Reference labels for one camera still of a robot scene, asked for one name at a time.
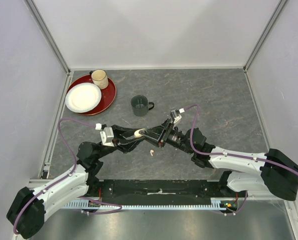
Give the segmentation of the white earbud charging case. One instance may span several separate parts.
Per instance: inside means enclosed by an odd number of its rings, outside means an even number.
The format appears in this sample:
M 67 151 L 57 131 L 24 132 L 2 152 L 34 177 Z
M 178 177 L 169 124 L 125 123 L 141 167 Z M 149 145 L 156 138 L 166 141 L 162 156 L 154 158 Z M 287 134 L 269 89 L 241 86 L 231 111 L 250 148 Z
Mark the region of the white earbud charging case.
M 134 137 L 135 138 L 140 138 L 140 137 L 143 137 L 143 133 L 146 131 L 145 128 L 141 128 L 141 129 L 138 129 L 134 132 Z

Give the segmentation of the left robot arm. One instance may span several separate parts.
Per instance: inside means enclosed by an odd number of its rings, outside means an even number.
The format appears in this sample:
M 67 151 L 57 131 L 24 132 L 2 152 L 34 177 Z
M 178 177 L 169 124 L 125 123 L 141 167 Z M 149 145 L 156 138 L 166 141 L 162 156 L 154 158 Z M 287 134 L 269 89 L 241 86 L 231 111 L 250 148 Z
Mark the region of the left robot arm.
M 6 218 L 13 225 L 14 234 L 28 239 L 35 235 L 44 222 L 72 200 L 87 195 L 95 196 L 99 189 L 97 174 L 103 166 L 100 158 L 114 152 L 128 153 L 144 140 L 144 129 L 107 127 L 96 124 L 101 142 L 85 141 L 73 156 L 73 166 L 48 183 L 18 191 Z

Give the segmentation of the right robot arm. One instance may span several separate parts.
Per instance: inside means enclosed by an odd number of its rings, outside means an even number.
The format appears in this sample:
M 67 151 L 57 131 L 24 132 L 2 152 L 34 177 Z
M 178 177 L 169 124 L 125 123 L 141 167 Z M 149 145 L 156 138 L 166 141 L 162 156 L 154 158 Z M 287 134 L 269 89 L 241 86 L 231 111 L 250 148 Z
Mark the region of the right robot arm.
M 170 119 L 153 128 L 139 129 L 134 136 L 158 147 L 169 144 L 188 152 L 201 168 L 226 169 L 217 185 L 224 197 L 234 192 L 261 191 L 287 201 L 297 198 L 298 165 L 278 149 L 271 148 L 267 153 L 227 150 L 208 144 L 198 128 L 182 134 Z

